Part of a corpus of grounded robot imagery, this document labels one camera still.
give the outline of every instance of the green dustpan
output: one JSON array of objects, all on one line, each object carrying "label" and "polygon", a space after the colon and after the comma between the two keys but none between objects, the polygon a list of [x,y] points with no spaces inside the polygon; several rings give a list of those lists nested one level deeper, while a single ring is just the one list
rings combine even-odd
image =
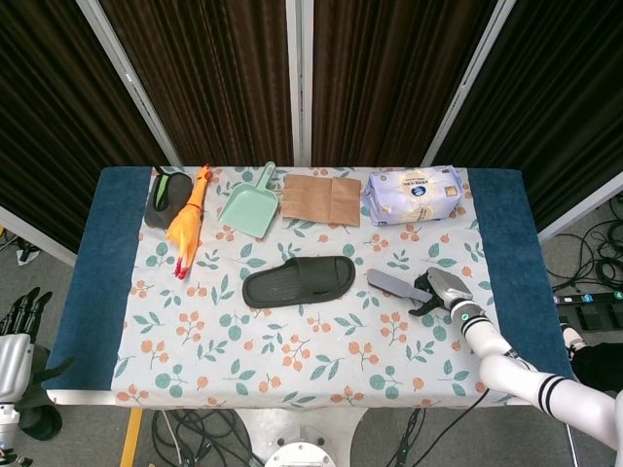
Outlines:
[{"label": "green dustpan", "polygon": [[267,189],[274,170],[275,164],[267,162],[255,187],[248,183],[235,187],[218,216],[219,222],[256,238],[264,237],[278,205],[276,195]]}]

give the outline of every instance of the rubber chicken toy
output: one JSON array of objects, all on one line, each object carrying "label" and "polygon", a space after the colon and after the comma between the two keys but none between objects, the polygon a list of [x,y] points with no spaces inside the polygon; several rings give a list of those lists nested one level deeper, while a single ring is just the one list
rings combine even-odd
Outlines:
[{"label": "rubber chicken toy", "polygon": [[199,248],[199,234],[202,229],[205,187],[211,177],[212,173],[207,165],[200,168],[191,197],[166,231],[166,239],[179,247],[179,256],[175,266],[175,277],[178,279],[186,277],[188,269],[195,261],[195,254]]}]

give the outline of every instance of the brown paper bag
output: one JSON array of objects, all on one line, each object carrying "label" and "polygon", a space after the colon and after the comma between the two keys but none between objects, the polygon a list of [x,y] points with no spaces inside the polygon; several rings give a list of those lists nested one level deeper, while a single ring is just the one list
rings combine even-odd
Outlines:
[{"label": "brown paper bag", "polygon": [[281,215],[305,221],[359,226],[361,182],[351,178],[286,175]]}]

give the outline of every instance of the floral tablecloth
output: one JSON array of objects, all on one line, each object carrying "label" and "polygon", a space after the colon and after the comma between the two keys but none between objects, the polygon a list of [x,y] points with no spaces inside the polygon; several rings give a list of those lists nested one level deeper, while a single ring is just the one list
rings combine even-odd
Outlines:
[{"label": "floral tablecloth", "polygon": [[[119,405],[147,407],[318,408],[458,407],[485,389],[479,360],[449,312],[422,318],[413,307],[371,288],[366,270],[412,282],[437,266],[460,276],[496,324],[486,254],[469,191],[451,217],[387,227],[273,219],[263,239],[233,232],[217,216],[232,189],[254,183],[262,167],[213,169],[201,246],[190,275],[173,276],[177,248],[163,231],[140,229],[132,287],[111,389]],[[197,170],[186,168],[195,178]],[[370,168],[278,168],[286,173],[361,180]],[[350,290],[333,302],[249,308],[242,281],[294,256],[345,255],[356,264]],[[491,394],[484,405],[504,402]]]}]

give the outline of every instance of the white table leg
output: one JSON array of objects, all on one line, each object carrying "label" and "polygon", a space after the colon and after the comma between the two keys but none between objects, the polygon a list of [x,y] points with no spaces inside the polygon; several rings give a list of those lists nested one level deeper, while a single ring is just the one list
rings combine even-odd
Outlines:
[{"label": "white table leg", "polygon": [[[359,421],[366,413],[364,408],[316,409],[288,411],[285,409],[236,409],[249,433],[253,451],[266,461],[276,450],[279,437],[284,433],[301,431],[322,434],[321,446],[335,460],[337,467],[350,466],[350,445]],[[317,444],[317,440],[307,440]]]}]

